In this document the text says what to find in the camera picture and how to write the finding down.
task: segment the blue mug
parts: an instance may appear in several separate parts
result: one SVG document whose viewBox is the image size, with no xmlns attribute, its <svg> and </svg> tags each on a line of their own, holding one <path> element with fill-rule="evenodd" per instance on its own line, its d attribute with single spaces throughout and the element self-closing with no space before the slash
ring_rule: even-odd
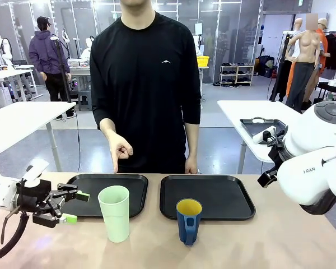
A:
<svg viewBox="0 0 336 269">
<path fill-rule="evenodd" d="M 179 239 L 185 245 L 193 245 L 197 239 L 202 205 L 194 199 L 182 199 L 177 203 Z"/>
</svg>

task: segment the person in purple jacket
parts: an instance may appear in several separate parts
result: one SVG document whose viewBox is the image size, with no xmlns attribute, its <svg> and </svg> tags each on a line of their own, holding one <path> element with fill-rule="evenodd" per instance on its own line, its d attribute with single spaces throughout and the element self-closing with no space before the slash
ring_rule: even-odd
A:
<svg viewBox="0 0 336 269">
<path fill-rule="evenodd" d="M 67 101 L 66 92 L 64 88 L 64 82 L 60 70 L 60 61 L 58 58 L 57 48 L 51 37 L 54 36 L 50 32 L 49 18 L 38 17 L 38 28 L 40 31 L 35 31 L 35 36 L 30 42 L 29 57 L 32 64 L 40 72 L 43 80 L 46 83 L 46 88 L 49 90 L 51 101 Z M 62 61 L 65 64 L 66 76 L 71 80 L 71 74 L 67 64 L 67 59 L 63 53 L 62 46 Z M 67 118 L 73 118 L 76 116 L 73 109 L 66 111 Z"/>
</svg>

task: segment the green cup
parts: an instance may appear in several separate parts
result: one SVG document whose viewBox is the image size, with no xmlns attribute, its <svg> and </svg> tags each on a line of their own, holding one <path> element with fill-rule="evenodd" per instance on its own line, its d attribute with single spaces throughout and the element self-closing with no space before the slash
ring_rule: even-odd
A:
<svg viewBox="0 0 336 269">
<path fill-rule="evenodd" d="M 108 239 L 113 243 L 129 236 L 129 191 L 123 186 L 107 187 L 99 193 L 99 202 Z"/>
</svg>

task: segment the yellow container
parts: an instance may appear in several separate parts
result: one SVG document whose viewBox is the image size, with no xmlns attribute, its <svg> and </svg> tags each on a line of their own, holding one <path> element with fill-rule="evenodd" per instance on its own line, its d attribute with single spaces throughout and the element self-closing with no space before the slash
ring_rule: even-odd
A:
<svg viewBox="0 0 336 269">
<path fill-rule="evenodd" d="M 198 67 L 208 67 L 209 56 L 197 56 Z"/>
</svg>

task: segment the black cap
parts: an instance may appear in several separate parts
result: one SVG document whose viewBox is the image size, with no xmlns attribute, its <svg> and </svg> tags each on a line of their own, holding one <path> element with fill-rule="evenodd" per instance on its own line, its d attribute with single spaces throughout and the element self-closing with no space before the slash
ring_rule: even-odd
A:
<svg viewBox="0 0 336 269">
<path fill-rule="evenodd" d="M 46 28 L 46 25 L 51 25 L 51 23 L 49 22 L 49 17 L 38 17 L 38 19 L 36 20 L 38 23 L 38 28 L 42 31 L 42 28 Z"/>
</svg>

